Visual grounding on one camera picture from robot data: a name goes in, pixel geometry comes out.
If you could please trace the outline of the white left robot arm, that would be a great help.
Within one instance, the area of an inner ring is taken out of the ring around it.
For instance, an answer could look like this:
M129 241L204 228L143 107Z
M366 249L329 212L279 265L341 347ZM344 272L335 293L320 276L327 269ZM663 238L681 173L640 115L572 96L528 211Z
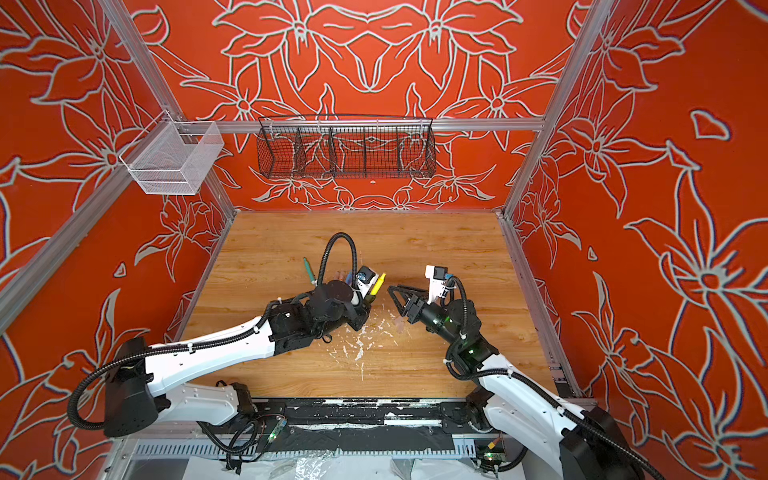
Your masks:
M366 324L384 275L358 263L351 247L350 280L326 280L335 244L353 245L344 232L331 236L313 290L273 300L249 321L187 341L149 345L143 337L126 341L115 358L89 373L73 390L67 417L77 429L118 438L160 421L222 425L250 415L249 390L232 384L196 385L199 377L237 364L269 359L329 343L343 325L359 331Z

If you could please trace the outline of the yellow pen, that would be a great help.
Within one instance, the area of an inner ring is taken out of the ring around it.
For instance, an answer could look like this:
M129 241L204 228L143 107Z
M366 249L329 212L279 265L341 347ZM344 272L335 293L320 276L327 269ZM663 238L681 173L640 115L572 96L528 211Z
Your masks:
M381 274L381 275L378 277L378 279L377 279L377 281L375 282L374 286L373 286L373 287L372 287L372 289L369 291L369 294L370 294L371 296L376 296L376 295L378 294L379 290L381 289L381 287L382 287L382 285L383 285L383 283L384 283L384 280L385 280L385 278L386 278L386 274L385 274L385 273L382 273L382 274Z

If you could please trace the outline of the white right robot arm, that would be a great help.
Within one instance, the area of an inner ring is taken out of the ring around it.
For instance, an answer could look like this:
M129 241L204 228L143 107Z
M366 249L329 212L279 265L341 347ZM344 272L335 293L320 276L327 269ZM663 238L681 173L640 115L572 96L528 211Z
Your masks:
M481 333L482 322L461 280L432 280L427 290L389 287L401 317L448 344L444 364L476 384L488 425L519 442L558 479L659 479L606 411L587 410L544 388L514 366Z

